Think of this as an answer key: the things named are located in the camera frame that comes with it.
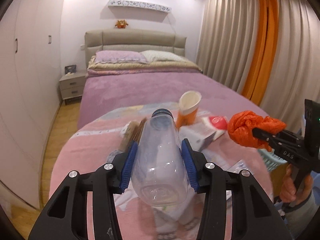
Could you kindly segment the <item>grey sleeve forearm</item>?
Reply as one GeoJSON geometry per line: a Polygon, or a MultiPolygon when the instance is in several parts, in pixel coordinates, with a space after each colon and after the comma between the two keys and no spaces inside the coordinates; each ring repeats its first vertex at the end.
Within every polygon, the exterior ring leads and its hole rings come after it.
{"type": "Polygon", "coordinates": [[[299,237],[307,229],[318,208],[319,205],[316,204],[313,192],[308,195],[306,200],[295,207],[285,208],[287,227],[293,239],[299,237]]]}

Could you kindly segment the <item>person's right hand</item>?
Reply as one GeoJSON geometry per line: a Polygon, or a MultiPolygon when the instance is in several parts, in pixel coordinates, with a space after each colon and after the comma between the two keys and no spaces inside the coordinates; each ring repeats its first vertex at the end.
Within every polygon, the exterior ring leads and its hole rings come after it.
{"type": "Polygon", "coordinates": [[[283,184],[279,196],[283,203],[295,202],[296,205],[299,205],[300,203],[307,200],[308,196],[310,195],[312,191],[313,178],[311,174],[305,176],[304,187],[298,193],[292,179],[292,171],[293,166],[290,164],[286,168],[286,173],[283,177],[283,184]]]}

